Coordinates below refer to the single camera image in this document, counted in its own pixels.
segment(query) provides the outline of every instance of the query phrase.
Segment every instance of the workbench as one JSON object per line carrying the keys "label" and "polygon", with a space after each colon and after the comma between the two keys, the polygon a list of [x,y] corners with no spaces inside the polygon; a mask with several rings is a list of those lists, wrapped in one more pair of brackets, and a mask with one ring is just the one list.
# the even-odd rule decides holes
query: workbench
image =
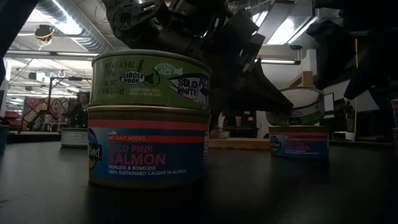
{"label": "workbench", "polygon": [[210,149],[205,178],[168,190],[88,183],[87,151],[59,142],[0,154],[0,223],[396,223],[393,149],[330,148],[329,161]]}

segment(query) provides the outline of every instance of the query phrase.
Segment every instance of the person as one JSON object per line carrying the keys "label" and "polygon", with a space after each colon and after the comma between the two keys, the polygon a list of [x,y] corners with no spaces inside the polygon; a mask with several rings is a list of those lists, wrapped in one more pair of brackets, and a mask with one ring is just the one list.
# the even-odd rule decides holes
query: person
{"label": "person", "polygon": [[87,107],[90,99],[90,93],[79,92],[77,94],[78,104],[73,108],[71,112],[72,121],[71,126],[73,128],[87,128]]}

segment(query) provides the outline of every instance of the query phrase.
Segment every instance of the canned tuna label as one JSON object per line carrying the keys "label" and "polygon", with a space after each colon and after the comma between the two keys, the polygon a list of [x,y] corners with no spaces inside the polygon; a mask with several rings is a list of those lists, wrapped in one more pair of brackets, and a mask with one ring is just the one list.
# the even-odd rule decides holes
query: canned tuna label
{"label": "canned tuna label", "polygon": [[97,60],[91,105],[159,105],[209,111],[210,71],[167,57],[117,55]]}
{"label": "canned tuna label", "polygon": [[329,155],[327,133],[271,133],[269,144],[275,156],[320,158]]}
{"label": "canned tuna label", "polygon": [[184,181],[203,175],[207,124],[91,120],[89,127],[90,175],[137,181]]}

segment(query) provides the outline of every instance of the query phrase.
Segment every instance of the ceiling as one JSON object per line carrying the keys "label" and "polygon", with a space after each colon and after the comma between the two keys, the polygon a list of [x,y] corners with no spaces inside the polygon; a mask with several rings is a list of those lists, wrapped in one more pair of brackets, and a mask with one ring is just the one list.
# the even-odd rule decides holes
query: ceiling
{"label": "ceiling", "polygon": [[[102,35],[104,40],[109,43],[109,45],[115,50],[128,49],[120,40],[115,38],[112,33],[112,30],[106,20],[106,11],[103,6],[101,0],[70,0],[74,3],[74,5],[78,8],[78,11],[81,11],[82,14],[88,19],[88,21],[93,25],[94,29],[99,31],[99,34]],[[269,40],[274,41],[276,44],[283,44],[288,40],[278,41],[281,37],[283,37],[286,32],[280,31],[278,34],[278,28],[284,23],[287,26],[288,32],[295,32],[296,29],[303,26],[303,23],[308,22],[308,20],[313,16],[311,10],[311,1],[309,0],[298,0],[296,4],[289,3],[287,5],[286,1],[284,3],[280,1],[276,1],[273,5],[269,5],[270,2],[265,5],[264,0],[246,0],[246,5],[239,5],[239,7],[246,7],[252,11],[254,16],[257,13],[266,12],[263,14],[263,20],[260,21],[259,31],[258,33],[262,35],[266,35]],[[20,35],[18,35],[10,47],[13,50],[39,50],[40,46],[43,43],[32,35],[36,28],[39,25],[47,24],[53,26],[53,24],[41,13],[34,10],[27,22],[23,26],[20,31]],[[272,50],[268,48],[268,46],[264,46],[260,51],[260,55],[266,55],[266,57],[272,58],[283,58],[283,59],[296,59],[297,54],[290,50],[286,45],[281,45],[281,47],[274,47]],[[58,52],[87,52],[85,48],[83,48],[80,44],[77,44],[73,39],[55,36],[51,43],[48,45],[44,45],[42,47],[43,51],[58,51]],[[49,83],[48,79],[45,80],[32,80],[29,78],[30,72],[45,72],[45,76],[49,77],[83,77],[83,78],[91,78],[91,62],[81,61],[81,60],[50,60],[50,59],[31,59],[31,58],[7,58],[9,64],[12,65],[11,69],[11,79],[10,79],[10,89],[9,93],[11,94],[48,94],[49,92]],[[81,90],[89,90],[90,81],[83,82],[70,82],[68,80],[63,81],[63,85],[59,84],[59,86],[55,87],[52,90],[53,95],[65,95],[65,96],[73,96],[74,94],[71,91],[67,90],[67,87],[81,87]]]}

